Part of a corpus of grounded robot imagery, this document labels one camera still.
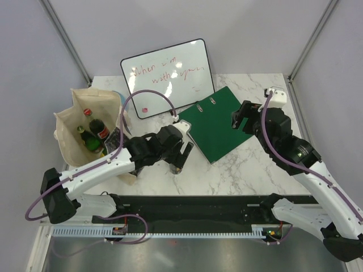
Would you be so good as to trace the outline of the green Perrier bottle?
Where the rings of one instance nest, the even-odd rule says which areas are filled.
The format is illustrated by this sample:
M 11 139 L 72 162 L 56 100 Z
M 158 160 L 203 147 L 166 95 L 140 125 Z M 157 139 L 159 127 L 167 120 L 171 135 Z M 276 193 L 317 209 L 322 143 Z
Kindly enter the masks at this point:
M 92 153 L 98 154 L 103 151 L 103 145 L 91 132 L 82 125 L 77 127 L 77 132 L 83 141 L 84 146 Z

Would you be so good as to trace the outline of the cola bottle red cap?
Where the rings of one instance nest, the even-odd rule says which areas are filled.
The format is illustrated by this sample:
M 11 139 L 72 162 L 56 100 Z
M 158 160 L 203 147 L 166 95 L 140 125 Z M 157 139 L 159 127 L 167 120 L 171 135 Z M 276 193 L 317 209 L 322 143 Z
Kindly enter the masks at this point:
M 88 120 L 88 125 L 91 132 L 104 143 L 109 137 L 109 129 L 107 128 L 105 123 L 102 120 L 95 118 L 92 110 L 89 108 L 84 109 L 83 114 Z

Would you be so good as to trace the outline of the beige canvas tote bag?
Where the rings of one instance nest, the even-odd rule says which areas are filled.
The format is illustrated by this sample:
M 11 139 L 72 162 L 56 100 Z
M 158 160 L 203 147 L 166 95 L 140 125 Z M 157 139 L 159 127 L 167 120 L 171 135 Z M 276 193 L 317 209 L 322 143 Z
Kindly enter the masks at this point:
M 120 124 L 119 96 L 113 91 L 97 88 L 72 89 L 73 106 L 56 113 L 56 130 L 54 137 L 58 141 L 64 161 L 72 167 L 80 167 L 104 155 L 116 151 L 120 147 L 120 129 L 123 129 L 123 140 L 131 137 L 128 127 L 131 125 L 128 113 L 123 115 L 123 124 Z M 109 129 L 109 137 L 103 143 L 89 128 L 88 120 L 83 110 L 92 110 L 95 118 L 102 120 Z M 83 144 L 77 127 L 82 125 L 91 132 L 103 145 L 103 151 L 95 154 L 90 152 Z

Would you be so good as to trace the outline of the black yellow label can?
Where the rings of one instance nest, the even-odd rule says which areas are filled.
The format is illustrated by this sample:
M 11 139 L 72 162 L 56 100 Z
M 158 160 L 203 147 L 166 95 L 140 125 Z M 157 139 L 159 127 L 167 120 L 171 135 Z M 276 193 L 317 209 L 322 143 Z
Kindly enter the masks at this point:
M 178 175 L 182 172 L 182 168 L 175 167 L 174 165 L 171 166 L 170 171 L 174 175 Z

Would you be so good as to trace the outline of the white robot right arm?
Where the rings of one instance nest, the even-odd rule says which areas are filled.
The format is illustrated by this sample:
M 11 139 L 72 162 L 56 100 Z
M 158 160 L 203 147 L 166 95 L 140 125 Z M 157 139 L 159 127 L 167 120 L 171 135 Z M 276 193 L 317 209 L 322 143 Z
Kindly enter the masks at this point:
M 261 219 L 266 223 L 277 219 L 308 232 L 343 262 L 362 258 L 362 209 L 343 192 L 316 149 L 293 135 L 291 119 L 283 110 L 245 100 L 231 119 L 233 129 L 254 135 L 272 161 L 319 204 L 305 208 L 273 193 L 259 210 Z

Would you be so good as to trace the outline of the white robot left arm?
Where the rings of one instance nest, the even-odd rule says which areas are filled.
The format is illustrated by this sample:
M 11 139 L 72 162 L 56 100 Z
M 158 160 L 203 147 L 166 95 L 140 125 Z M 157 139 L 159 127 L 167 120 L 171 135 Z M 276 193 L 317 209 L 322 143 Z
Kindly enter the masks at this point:
M 162 160 L 175 170 L 181 170 L 193 148 L 193 143 L 186 141 L 190 129 L 190 124 L 177 122 L 162 127 L 158 133 L 133 137 L 116 151 L 72 171 L 47 170 L 40 193 L 50 222 L 63 223 L 85 211 L 87 199 L 94 203 L 92 216 L 106 217 L 112 223 L 120 222 L 125 210 L 113 196 L 91 196 L 85 192 L 107 179 Z

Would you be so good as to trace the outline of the small white whiteboard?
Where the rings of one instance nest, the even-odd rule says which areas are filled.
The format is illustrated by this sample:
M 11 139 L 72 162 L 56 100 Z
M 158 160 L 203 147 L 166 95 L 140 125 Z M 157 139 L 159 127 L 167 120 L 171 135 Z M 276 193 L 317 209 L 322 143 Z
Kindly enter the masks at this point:
M 203 39 L 125 58 L 120 67 L 130 94 L 140 90 L 157 91 L 176 109 L 215 93 Z

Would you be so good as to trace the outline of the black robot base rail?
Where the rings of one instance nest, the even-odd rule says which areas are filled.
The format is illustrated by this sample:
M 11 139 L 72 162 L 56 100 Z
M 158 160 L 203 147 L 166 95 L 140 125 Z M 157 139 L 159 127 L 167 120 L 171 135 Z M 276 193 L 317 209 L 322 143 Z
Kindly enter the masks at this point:
M 252 225 L 287 226 L 270 208 L 271 195 L 132 196 L 116 195 L 111 224 L 127 223 L 132 231 L 249 232 Z

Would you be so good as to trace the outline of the right aluminium frame post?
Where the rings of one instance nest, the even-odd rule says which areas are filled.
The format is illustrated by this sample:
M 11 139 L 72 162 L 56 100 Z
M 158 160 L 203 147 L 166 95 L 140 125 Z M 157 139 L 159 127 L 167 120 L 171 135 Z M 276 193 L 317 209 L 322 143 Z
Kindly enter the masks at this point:
M 297 61 L 295 65 L 292 68 L 292 71 L 286 76 L 287 82 L 289 84 L 292 84 L 294 81 L 294 78 L 297 76 L 298 72 L 301 69 L 301 66 L 304 64 L 305 59 L 311 52 L 314 44 L 317 42 L 320 34 L 323 32 L 325 25 L 329 21 L 331 15 L 334 13 L 335 9 L 337 8 L 337 5 L 340 3 L 339 0 L 330 0 L 328 1 L 328 5 L 324 9 L 322 15 L 320 16 L 313 32 L 311 33 L 309 39 L 307 40 L 307 43 L 303 47 L 303 50 L 299 57 L 297 58 Z

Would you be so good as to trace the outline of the aluminium frame post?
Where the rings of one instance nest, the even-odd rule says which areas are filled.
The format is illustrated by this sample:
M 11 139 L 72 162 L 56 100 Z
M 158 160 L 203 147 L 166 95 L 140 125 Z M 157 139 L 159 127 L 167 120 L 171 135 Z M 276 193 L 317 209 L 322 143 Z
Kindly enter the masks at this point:
M 340 3 L 339 0 L 330 0 L 328 1 L 328 5 L 324 9 L 322 15 L 320 16 L 313 32 L 311 33 L 309 39 L 307 40 L 307 43 L 303 47 L 303 50 L 299 57 L 297 58 L 297 61 L 295 65 L 292 68 L 292 71 L 286 76 L 287 82 L 289 84 L 292 84 L 294 81 L 294 78 L 297 76 L 298 72 L 301 69 L 301 66 L 304 64 L 305 59 L 311 52 L 314 44 L 317 42 L 320 34 L 323 32 L 325 25 L 329 21 L 331 15 L 334 13 L 335 9 L 337 8 L 337 5 Z
M 81 73 L 83 79 L 86 81 L 87 86 L 90 87 L 92 85 L 92 78 L 90 77 L 88 71 L 86 70 L 85 65 L 83 64 L 75 46 L 73 45 L 69 35 L 67 34 L 66 29 L 64 28 L 62 22 L 60 21 L 53 5 L 51 4 L 51 1 L 39 0 L 39 2 L 42 5 L 43 9 L 45 10 L 45 13 L 47 14 L 51 23 L 53 24 L 66 50 L 73 59 L 78 71 Z

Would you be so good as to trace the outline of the left aluminium frame post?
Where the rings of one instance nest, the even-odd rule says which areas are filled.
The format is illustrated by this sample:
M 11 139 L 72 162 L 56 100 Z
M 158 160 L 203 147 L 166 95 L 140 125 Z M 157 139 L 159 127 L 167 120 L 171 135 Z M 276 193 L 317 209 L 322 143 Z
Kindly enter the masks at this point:
M 73 59 L 78 71 L 81 73 L 83 79 L 86 81 L 87 86 L 90 87 L 92 85 L 92 78 L 90 77 L 88 71 L 86 70 L 85 65 L 83 64 L 75 46 L 73 45 L 69 35 L 67 34 L 66 29 L 64 28 L 62 22 L 60 21 L 53 5 L 51 4 L 51 1 L 39 0 L 39 2 L 42 5 L 43 9 L 45 10 L 45 13 L 47 14 L 51 23 L 53 24 L 66 50 Z

